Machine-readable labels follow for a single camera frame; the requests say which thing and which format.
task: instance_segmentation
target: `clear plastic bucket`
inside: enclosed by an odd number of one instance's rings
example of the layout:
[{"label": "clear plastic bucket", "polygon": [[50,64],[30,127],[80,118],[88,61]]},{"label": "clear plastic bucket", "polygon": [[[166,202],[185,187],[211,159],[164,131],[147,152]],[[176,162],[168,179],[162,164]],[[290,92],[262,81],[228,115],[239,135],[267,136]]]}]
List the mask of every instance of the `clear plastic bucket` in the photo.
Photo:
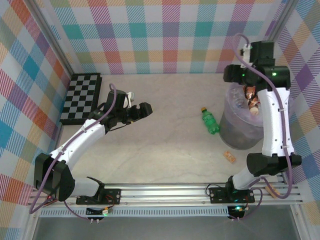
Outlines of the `clear plastic bucket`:
[{"label": "clear plastic bucket", "polygon": [[[289,99],[289,112],[293,101]],[[264,137],[263,113],[251,114],[243,86],[232,83],[224,98],[224,112],[220,121],[221,139],[231,148],[247,150]]]}]

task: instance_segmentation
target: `chessboard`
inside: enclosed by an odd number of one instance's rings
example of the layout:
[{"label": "chessboard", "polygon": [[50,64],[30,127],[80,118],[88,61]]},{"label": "chessboard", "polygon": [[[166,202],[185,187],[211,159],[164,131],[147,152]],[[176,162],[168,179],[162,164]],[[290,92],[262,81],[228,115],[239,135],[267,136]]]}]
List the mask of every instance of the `chessboard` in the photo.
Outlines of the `chessboard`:
[{"label": "chessboard", "polygon": [[60,122],[83,125],[97,109],[102,77],[100,73],[73,74],[66,94]]}]

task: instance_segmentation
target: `plaid wall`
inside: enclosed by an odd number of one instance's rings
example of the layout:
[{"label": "plaid wall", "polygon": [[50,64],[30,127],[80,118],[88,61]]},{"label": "plaid wall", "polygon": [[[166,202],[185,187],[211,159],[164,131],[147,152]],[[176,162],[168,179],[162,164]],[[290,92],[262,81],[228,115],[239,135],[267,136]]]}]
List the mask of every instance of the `plaid wall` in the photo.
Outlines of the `plaid wall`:
[{"label": "plaid wall", "polygon": [[286,0],[36,0],[76,73],[223,72],[231,38],[263,39]]},{"label": "plaid wall", "polygon": [[35,157],[55,146],[70,78],[23,1],[0,6],[0,240],[15,240]]},{"label": "plaid wall", "polygon": [[302,165],[293,169],[306,209],[320,236],[320,0],[300,0],[276,42],[277,65],[290,67],[295,114],[294,149]]}]

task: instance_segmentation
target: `white floor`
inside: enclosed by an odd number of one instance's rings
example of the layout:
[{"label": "white floor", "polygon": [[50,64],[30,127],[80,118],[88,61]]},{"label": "white floor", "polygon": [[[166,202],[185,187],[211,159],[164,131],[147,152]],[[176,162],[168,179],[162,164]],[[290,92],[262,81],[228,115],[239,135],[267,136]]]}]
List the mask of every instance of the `white floor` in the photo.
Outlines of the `white floor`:
[{"label": "white floor", "polygon": [[[153,114],[98,140],[78,161],[73,177],[105,183],[224,183],[246,166],[248,153],[261,152],[262,142],[234,150],[204,126],[201,107],[218,122],[222,116],[229,86],[222,74],[105,75],[99,104],[107,99],[109,83],[134,92],[134,104],[150,103]],[[64,126],[60,143],[78,129]],[[223,157],[225,151],[235,163]]]}]

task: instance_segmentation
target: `soda bottle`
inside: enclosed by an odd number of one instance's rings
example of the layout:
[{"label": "soda bottle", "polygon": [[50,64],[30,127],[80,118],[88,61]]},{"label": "soda bottle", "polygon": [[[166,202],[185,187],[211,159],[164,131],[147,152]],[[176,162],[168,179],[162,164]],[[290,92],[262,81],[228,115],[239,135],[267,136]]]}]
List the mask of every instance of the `soda bottle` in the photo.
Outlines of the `soda bottle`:
[{"label": "soda bottle", "polygon": [[208,132],[210,134],[218,133],[220,131],[220,127],[215,117],[212,115],[212,113],[207,111],[205,107],[201,108],[201,112],[202,112],[202,120],[204,121],[204,124],[208,129]]}]

